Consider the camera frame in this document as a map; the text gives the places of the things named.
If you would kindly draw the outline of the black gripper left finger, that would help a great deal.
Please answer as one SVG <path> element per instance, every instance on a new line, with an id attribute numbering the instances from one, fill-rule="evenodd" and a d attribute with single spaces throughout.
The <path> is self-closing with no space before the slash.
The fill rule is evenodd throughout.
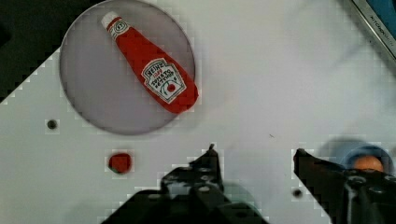
<path id="1" fill-rule="evenodd" d="M 140 190 L 102 224 L 268 224 L 247 203 L 224 194 L 219 154 L 210 146 L 187 167 L 161 179 L 158 190 Z"/>

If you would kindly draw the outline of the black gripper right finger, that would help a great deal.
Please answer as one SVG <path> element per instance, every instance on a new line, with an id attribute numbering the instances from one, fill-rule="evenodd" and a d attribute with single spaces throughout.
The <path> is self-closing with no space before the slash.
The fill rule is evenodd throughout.
<path id="1" fill-rule="evenodd" d="M 376 170 L 347 169 L 299 148 L 294 173 L 332 224 L 396 224 L 396 182 Z"/>

